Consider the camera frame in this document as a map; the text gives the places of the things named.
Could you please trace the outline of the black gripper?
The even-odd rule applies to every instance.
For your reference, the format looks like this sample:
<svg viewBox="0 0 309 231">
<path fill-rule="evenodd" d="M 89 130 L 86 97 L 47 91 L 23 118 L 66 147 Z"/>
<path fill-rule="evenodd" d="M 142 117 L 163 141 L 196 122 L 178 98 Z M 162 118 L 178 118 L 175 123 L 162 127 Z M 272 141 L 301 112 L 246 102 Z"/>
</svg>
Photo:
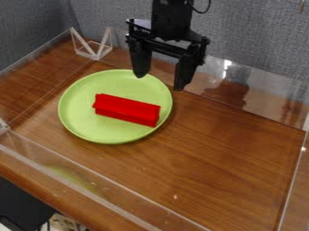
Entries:
<svg viewBox="0 0 309 231">
<path fill-rule="evenodd" d="M 153 53 L 178 58 L 174 90 L 182 91 L 192 83 L 197 68 L 204 64 L 210 40 L 192 29 L 194 13 L 206 14 L 194 7 L 194 0 L 153 0 L 151 19 L 131 17 L 126 35 L 133 72 L 141 79 L 150 71 Z"/>
</svg>

